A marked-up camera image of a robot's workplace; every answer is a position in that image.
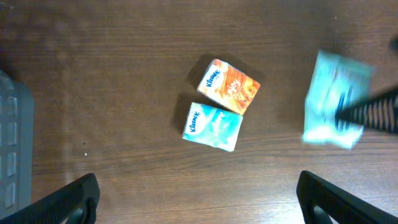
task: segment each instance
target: wooden table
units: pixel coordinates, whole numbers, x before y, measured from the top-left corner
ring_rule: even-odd
[[[94,172],[98,223],[302,223],[310,170],[398,215],[398,139],[346,151],[300,142],[318,49],[398,83],[398,2],[6,1],[2,69],[35,98],[32,200]],[[218,57],[260,81],[234,152],[181,138]]]

